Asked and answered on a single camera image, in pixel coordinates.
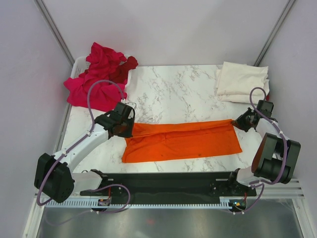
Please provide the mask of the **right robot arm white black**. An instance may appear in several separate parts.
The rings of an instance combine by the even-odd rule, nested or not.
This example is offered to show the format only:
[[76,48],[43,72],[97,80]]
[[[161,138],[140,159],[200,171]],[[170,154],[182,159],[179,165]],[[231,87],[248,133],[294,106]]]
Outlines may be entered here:
[[255,109],[248,108],[232,122],[234,127],[245,132],[253,128],[262,138],[252,164],[230,174],[226,187],[232,195],[240,194],[245,186],[258,183],[287,184],[293,177],[301,145],[280,130],[271,117],[273,107],[272,102],[259,100]]

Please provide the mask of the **orange t shirt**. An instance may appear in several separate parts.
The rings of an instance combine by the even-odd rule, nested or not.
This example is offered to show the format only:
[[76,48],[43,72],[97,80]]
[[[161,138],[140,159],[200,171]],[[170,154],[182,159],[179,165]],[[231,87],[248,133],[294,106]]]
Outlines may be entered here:
[[127,138],[123,163],[160,162],[239,154],[232,120],[180,124],[136,123]]

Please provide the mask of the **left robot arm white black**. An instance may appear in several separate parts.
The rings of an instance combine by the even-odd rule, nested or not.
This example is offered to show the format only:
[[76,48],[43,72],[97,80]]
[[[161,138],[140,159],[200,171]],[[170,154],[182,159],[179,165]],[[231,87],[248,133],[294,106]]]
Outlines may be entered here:
[[37,162],[34,186],[39,190],[37,203],[42,206],[41,195],[57,203],[64,202],[74,193],[93,190],[98,195],[107,193],[109,184],[100,172],[75,173],[75,168],[99,145],[112,137],[131,138],[135,109],[130,104],[118,103],[115,108],[92,120],[92,127],[53,155],[44,153]]

